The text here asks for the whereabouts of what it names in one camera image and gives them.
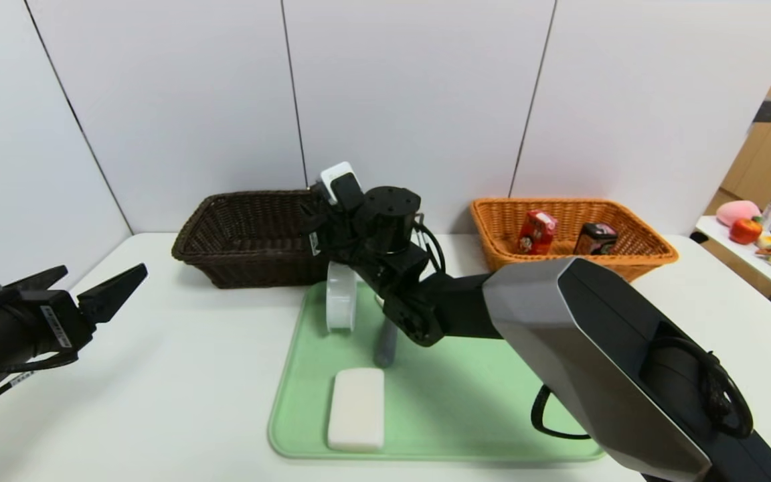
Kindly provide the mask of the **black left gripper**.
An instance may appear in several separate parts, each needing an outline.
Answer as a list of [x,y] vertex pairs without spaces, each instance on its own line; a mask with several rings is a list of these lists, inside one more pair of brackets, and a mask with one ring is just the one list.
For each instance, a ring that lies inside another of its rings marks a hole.
[[120,272],[77,296],[44,291],[68,275],[53,266],[4,286],[0,292],[0,382],[11,375],[56,368],[92,339],[146,280],[144,263]]

